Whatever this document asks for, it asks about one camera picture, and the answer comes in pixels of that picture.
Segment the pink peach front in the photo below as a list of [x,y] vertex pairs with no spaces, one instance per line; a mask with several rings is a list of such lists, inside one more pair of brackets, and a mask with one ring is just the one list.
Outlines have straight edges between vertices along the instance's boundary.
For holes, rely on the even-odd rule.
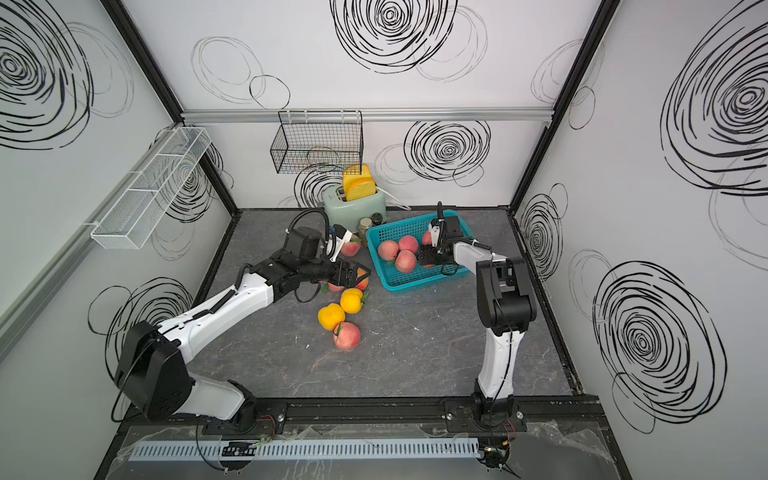
[[395,259],[395,268],[402,274],[412,273],[417,265],[416,255],[410,250],[401,250]]

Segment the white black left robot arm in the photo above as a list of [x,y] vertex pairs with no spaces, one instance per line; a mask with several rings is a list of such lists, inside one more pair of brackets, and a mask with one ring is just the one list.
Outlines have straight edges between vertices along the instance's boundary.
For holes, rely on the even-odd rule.
[[115,385],[149,421],[191,414],[237,423],[255,415],[255,398],[234,381],[217,381],[187,369],[208,344],[249,315],[269,307],[303,283],[355,287],[371,269],[344,259],[267,259],[244,264],[235,283],[197,307],[156,325],[130,328]]

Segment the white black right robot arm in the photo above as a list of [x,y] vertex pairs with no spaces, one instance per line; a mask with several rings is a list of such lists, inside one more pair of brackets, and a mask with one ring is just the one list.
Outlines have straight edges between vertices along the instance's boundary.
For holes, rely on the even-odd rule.
[[517,352],[537,317],[525,262],[497,254],[476,240],[460,240],[449,247],[423,245],[417,259],[422,266],[458,265],[475,276],[477,312],[486,336],[472,395],[473,420],[490,430],[494,414],[507,411],[512,403]]

